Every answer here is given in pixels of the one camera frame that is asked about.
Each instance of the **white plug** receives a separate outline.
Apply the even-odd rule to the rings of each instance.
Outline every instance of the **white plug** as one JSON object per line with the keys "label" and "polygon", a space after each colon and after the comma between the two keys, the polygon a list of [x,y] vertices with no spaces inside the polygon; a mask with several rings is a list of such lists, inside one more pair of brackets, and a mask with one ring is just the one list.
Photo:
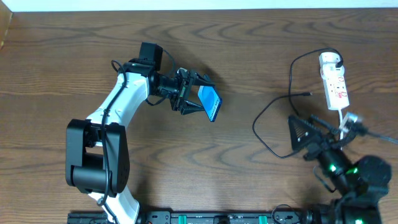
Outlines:
{"label": "white plug", "polygon": [[329,110],[341,110],[349,106],[344,66],[336,68],[339,61],[340,56],[333,52],[324,52],[319,56],[320,73]]}

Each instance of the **white power strip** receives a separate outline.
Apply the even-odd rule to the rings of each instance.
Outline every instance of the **white power strip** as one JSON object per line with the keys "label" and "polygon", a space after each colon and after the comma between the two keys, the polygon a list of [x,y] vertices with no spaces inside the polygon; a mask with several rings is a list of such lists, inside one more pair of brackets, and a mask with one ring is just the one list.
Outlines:
{"label": "white power strip", "polygon": [[344,66],[336,68],[339,61],[340,56],[333,52],[324,52],[319,56],[320,72],[329,110],[342,110],[349,106]]}

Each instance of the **wooden table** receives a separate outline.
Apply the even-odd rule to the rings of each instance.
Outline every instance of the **wooden table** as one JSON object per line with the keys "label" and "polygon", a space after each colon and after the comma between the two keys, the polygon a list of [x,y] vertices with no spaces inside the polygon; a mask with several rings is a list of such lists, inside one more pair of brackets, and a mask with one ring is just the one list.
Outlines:
{"label": "wooden table", "polygon": [[[215,123],[181,116],[168,101],[143,103],[127,139],[128,186],[143,207],[174,210],[271,210],[339,198],[312,174],[302,154],[277,159],[256,139],[253,119],[287,93],[291,61],[322,47],[344,56],[351,105],[371,130],[398,138],[398,9],[15,13],[0,51],[0,223],[65,223],[70,211],[98,210],[65,182],[65,130],[85,119],[116,81],[110,61],[137,57],[157,42],[179,67],[216,82],[223,106]],[[170,69],[164,57],[162,71]],[[305,114],[337,124],[328,111],[317,54],[297,62],[294,99]],[[279,154],[291,151],[287,100],[256,129]],[[357,138],[353,161],[378,155],[398,170],[398,147]],[[397,223],[397,178],[380,201],[384,223]]]}

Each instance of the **white backdrop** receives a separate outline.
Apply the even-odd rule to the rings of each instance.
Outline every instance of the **white backdrop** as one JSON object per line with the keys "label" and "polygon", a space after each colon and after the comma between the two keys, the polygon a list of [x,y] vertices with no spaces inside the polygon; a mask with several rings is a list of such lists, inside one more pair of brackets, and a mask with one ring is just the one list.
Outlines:
{"label": "white backdrop", "polygon": [[398,0],[2,0],[13,12],[398,7]]}

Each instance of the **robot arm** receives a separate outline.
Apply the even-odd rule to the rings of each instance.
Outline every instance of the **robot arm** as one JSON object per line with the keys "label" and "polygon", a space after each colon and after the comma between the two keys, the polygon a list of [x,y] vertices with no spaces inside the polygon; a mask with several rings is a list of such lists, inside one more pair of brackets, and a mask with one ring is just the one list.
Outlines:
{"label": "robot arm", "polygon": [[[139,203],[127,187],[130,164],[126,139],[127,127],[138,106],[154,95],[170,99],[172,110],[181,114],[203,111],[203,106],[187,100],[191,87],[214,87],[208,77],[183,68],[172,78],[157,73],[162,52],[160,46],[143,42],[139,58],[118,69],[116,85],[102,105],[85,120],[71,120],[67,127],[67,183],[97,201],[106,198],[102,207],[111,223],[135,223],[139,211]],[[86,147],[103,146],[103,136],[108,160],[104,155],[86,151]]]}

